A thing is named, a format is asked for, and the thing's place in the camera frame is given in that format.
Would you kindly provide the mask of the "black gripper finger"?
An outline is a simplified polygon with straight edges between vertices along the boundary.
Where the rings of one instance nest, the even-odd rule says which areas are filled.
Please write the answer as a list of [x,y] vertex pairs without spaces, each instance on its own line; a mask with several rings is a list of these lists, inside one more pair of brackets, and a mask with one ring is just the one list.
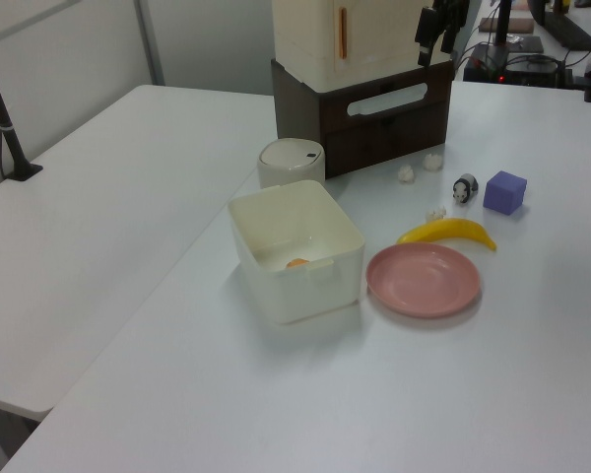
[[418,64],[429,67],[433,45],[437,40],[439,14],[432,7],[423,7],[417,26],[415,42],[419,45]]
[[459,22],[450,20],[444,27],[440,50],[443,53],[451,54],[453,51],[456,36],[459,32]]

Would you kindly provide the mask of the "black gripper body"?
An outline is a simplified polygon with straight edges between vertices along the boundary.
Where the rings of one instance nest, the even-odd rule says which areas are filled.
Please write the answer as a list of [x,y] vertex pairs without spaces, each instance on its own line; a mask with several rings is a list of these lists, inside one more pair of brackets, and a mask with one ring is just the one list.
[[465,26],[470,8],[469,0],[434,0],[440,26]]

